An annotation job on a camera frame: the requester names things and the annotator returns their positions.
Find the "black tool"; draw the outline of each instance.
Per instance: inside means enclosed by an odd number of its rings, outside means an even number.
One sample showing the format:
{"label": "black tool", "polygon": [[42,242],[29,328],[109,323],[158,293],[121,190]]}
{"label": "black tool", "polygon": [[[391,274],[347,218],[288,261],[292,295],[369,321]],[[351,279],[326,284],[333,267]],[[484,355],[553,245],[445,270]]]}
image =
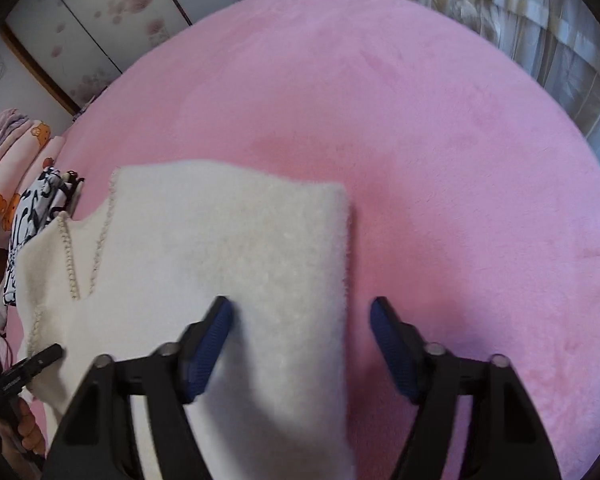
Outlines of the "black tool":
{"label": "black tool", "polygon": [[370,322],[398,391],[419,406],[391,480],[439,480],[458,396],[474,398],[460,480],[560,480],[538,412],[507,357],[475,361],[426,343],[387,298],[372,303]]}
{"label": "black tool", "polygon": [[[2,371],[2,363],[0,362],[0,418],[10,425],[14,435],[18,435],[18,425],[21,419],[18,396],[22,389],[31,382],[33,377],[38,375],[44,368],[58,361],[62,356],[62,347],[55,344],[28,359],[16,363],[5,372]],[[27,461],[42,470],[45,463],[44,457],[26,451],[19,440],[14,441],[14,445]]]}
{"label": "black tool", "polygon": [[97,357],[58,427],[43,480],[142,480],[131,395],[146,397],[162,478],[211,480],[182,405],[205,391],[233,316],[219,296],[177,343],[129,361]]}

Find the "curtain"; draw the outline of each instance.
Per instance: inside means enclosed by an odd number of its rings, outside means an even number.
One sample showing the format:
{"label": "curtain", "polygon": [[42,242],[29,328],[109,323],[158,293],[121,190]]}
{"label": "curtain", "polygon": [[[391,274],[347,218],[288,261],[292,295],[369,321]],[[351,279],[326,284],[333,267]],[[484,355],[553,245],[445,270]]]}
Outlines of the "curtain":
{"label": "curtain", "polygon": [[564,108],[600,162],[600,24],[582,0],[415,0],[493,43]]}

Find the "white fluffy cloth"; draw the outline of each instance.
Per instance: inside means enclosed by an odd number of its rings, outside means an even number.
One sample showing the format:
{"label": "white fluffy cloth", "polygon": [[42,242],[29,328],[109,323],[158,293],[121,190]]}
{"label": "white fluffy cloth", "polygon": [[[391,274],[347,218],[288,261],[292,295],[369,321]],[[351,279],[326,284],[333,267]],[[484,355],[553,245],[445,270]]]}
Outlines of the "white fluffy cloth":
{"label": "white fluffy cloth", "polygon": [[[206,393],[187,406],[211,474],[353,479],[348,208],[341,186],[214,162],[123,168],[108,203],[80,222],[55,220],[18,256],[28,352],[55,342],[66,350],[33,393],[60,416],[96,355],[149,354],[225,295],[234,328]],[[142,402],[134,421],[145,478],[160,479]]]}

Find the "wall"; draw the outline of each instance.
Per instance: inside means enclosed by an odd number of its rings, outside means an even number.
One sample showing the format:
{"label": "wall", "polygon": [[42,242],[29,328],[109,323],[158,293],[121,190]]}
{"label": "wall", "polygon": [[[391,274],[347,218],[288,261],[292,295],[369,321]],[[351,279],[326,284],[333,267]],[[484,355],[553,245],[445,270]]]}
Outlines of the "wall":
{"label": "wall", "polygon": [[78,105],[190,23],[240,0],[20,0],[14,35]]}
{"label": "wall", "polygon": [[36,81],[1,38],[0,62],[4,62],[4,74],[0,79],[0,112],[17,108],[32,119],[45,121],[54,135],[62,134],[72,123],[71,114]]}

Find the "bolt head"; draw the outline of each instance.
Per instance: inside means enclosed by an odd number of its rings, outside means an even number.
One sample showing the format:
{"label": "bolt head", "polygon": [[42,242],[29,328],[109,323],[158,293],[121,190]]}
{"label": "bolt head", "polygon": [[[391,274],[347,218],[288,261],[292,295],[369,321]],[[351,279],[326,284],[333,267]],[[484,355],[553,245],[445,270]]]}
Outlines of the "bolt head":
{"label": "bolt head", "polygon": [[445,354],[446,349],[440,343],[427,343],[424,351],[429,355],[440,356]]}
{"label": "bolt head", "polygon": [[93,361],[93,365],[96,368],[104,368],[105,366],[111,364],[113,362],[113,357],[107,354],[102,354],[96,357]]}
{"label": "bolt head", "polygon": [[177,354],[178,350],[180,350],[178,343],[165,343],[158,348],[158,354],[160,354],[162,357],[167,357],[169,355]]}
{"label": "bolt head", "polygon": [[497,368],[508,368],[511,366],[511,361],[506,355],[495,354],[491,356],[491,364]]}

